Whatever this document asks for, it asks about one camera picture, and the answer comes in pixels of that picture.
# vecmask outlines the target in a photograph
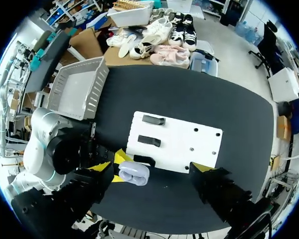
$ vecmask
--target yellow tape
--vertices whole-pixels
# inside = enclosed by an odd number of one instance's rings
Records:
[[[211,167],[207,167],[207,166],[204,166],[204,165],[201,165],[199,163],[194,163],[192,162],[192,164],[199,170],[201,171],[202,173],[203,172],[206,172],[206,171],[209,171],[211,169],[215,169],[215,168],[211,168]]]
[[[120,149],[114,155],[114,163],[121,164],[124,161],[133,161],[133,160],[130,157],[128,157],[122,149]],[[109,163],[110,162],[102,163],[102,164],[90,167],[89,169],[101,172],[102,170],[104,170],[106,168],[106,166],[109,165]],[[124,180],[121,177],[114,175],[114,179],[112,180],[112,183],[119,183],[119,182],[124,182]]]

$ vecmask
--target white bin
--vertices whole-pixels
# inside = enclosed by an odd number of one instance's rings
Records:
[[[193,0],[167,0],[168,8],[179,12],[190,12]]]
[[[115,22],[117,27],[147,25],[153,10],[154,1],[142,1],[144,8],[137,8],[126,11],[116,11],[109,9],[108,16]]]
[[[47,108],[76,120],[93,119],[108,73],[104,57],[62,67],[54,79]]]

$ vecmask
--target pink shoe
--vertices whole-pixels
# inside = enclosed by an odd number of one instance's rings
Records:
[[[182,56],[175,51],[153,54],[150,56],[150,61],[158,66],[174,66],[184,69],[189,67],[188,56]]]
[[[154,48],[155,53],[160,52],[177,52],[181,56],[190,56],[190,51],[186,48],[182,48],[180,46],[166,46],[166,45],[158,45]]]

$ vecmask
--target shoe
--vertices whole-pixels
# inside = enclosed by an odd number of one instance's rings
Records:
[[[129,32],[122,30],[119,34],[106,39],[106,43],[108,46],[121,47],[128,40],[129,34]]]
[[[190,51],[196,50],[197,37],[196,37],[196,31],[195,31],[195,28],[193,25],[188,26],[185,30],[183,47],[187,48]]]
[[[130,50],[130,57],[135,60],[148,57],[159,40],[160,36],[158,35],[144,37],[136,47]]]
[[[168,8],[164,12],[164,18],[166,18],[168,21],[171,21],[174,19],[174,10],[171,8]]]
[[[177,52],[181,56],[190,56],[190,51],[188,49],[182,48],[180,46],[167,46],[167,45],[159,45],[154,47],[153,50],[155,53],[162,53],[162,52]]]
[[[151,36],[155,35],[157,31],[161,28],[162,25],[166,25],[168,20],[164,17],[159,18],[153,21],[150,25],[148,25],[146,30],[142,32],[143,36]]]
[[[173,25],[177,25],[181,22],[183,22],[183,19],[184,19],[184,14],[181,13],[181,12],[176,12],[174,14],[174,19],[171,20],[170,22],[173,24]]]
[[[135,40],[136,40],[136,35],[134,34],[129,35],[127,41],[120,47],[119,58],[123,58],[128,54],[129,50],[135,45],[134,44]]]
[[[185,15],[185,17],[183,19],[183,24],[185,26],[193,25],[194,24],[193,17],[189,14]]]
[[[164,8],[153,9],[153,12],[150,16],[149,22],[152,23],[153,21],[162,18],[164,16]]]
[[[168,43],[174,46],[181,46],[184,39],[184,32],[185,26],[182,23],[178,24],[169,36]]]
[[[172,29],[173,29],[173,24],[171,24],[170,22],[160,26],[158,31],[155,33],[156,35],[160,36],[159,44],[162,44],[167,41]]]
[[[177,52],[153,54],[150,56],[150,61],[158,66],[173,66],[184,69],[189,67],[188,56],[181,56]]]

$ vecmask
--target white board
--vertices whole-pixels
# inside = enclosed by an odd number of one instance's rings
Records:
[[[143,116],[165,118],[165,125],[143,122]],[[160,147],[138,142],[139,135],[161,140]],[[215,167],[223,131],[218,128],[136,111],[126,153],[148,156],[155,167],[188,173],[190,162]]]

